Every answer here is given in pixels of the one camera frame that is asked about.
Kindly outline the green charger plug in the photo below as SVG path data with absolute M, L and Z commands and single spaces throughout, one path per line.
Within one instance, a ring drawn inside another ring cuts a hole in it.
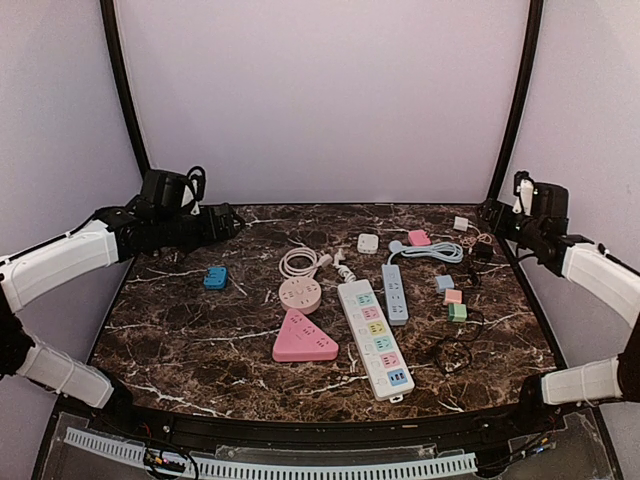
M 448 305 L 448 320 L 454 323 L 465 323 L 468 317 L 467 307 L 463 303 Z

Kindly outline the white charger plug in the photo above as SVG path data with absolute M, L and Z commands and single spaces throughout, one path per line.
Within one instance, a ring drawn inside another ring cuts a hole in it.
M 466 232 L 471 227 L 470 221 L 466 217 L 455 216 L 453 229 L 456 231 Z

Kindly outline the pink triangular power strip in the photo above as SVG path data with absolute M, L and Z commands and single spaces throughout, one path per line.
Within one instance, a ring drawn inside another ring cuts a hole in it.
M 276 362 L 320 362 L 335 360 L 339 346 L 323 330 L 296 309 L 286 312 L 272 349 Z

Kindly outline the pink cube adapter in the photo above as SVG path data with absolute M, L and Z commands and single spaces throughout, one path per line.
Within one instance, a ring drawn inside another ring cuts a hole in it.
M 432 244 L 429 234 L 422 229 L 409 231 L 408 240 L 411 246 L 416 247 L 430 246 Z

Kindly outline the blue cube adapter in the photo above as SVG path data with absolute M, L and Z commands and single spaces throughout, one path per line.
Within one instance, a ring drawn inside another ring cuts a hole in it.
M 226 287 L 228 280 L 228 269 L 223 266 L 209 267 L 203 280 L 204 288 L 207 290 L 221 290 Z

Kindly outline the white long power strip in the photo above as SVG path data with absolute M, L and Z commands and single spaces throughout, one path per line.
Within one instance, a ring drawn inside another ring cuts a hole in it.
M 415 383 L 371 283 L 358 280 L 344 260 L 339 248 L 332 262 L 342 277 L 338 297 L 374 397 L 399 403 Z

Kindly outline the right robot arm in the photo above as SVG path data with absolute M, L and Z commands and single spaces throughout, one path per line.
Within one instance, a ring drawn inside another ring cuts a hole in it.
M 488 199 L 478 207 L 480 219 L 495 236 L 531 251 L 540 265 L 576 284 L 609 306 L 632 328 L 616 356 L 544 374 L 510 413 L 521 434 L 534 432 L 549 416 L 549 405 L 621 400 L 639 401 L 639 272 L 626 266 L 601 244 L 567 233 L 567 202 L 535 200 L 526 210 Z

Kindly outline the blue power strip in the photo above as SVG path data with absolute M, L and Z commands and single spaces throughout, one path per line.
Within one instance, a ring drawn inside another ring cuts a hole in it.
M 387 320 L 391 326 L 404 326 L 409 320 L 409 308 L 404 293 L 400 267 L 396 258 L 430 258 L 443 263 L 459 264 L 464 258 L 461 245 L 440 242 L 429 246 L 407 246 L 399 240 L 389 243 L 389 257 L 382 265 L 382 280 L 387 307 Z

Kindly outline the round beige power strip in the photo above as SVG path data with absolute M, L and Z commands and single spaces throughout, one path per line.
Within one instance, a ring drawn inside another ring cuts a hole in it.
M 278 291 L 281 306 L 285 311 L 296 309 L 303 314 L 316 311 L 321 304 L 321 286 L 309 277 L 295 277 L 285 280 Z

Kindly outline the blue charger plug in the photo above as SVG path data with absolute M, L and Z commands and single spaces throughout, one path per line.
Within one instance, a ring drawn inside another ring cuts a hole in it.
M 444 293 L 446 290 L 454 289 L 455 283 L 450 275 L 438 275 L 435 277 L 436 291 Z

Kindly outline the pink charger plug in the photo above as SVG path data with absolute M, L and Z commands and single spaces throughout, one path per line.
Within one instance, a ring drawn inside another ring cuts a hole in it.
M 462 304 L 463 303 L 463 292 L 457 289 L 446 289 L 444 291 L 444 305 L 450 304 Z

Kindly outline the white square adapter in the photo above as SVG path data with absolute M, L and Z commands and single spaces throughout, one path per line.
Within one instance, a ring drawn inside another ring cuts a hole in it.
M 376 254 L 379 248 L 379 237 L 376 234 L 361 233 L 356 247 L 361 254 Z

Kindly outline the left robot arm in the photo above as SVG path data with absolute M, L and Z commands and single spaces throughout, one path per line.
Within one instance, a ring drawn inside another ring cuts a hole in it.
M 141 427 L 128 391 L 106 373 L 27 333 L 17 314 L 30 302 L 91 271 L 165 247 L 190 253 L 232 239 L 245 222 L 227 203 L 168 215 L 133 208 L 97 210 L 80 227 L 1 259 L 1 374 L 21 376 L 102 410 L 120 436 Z

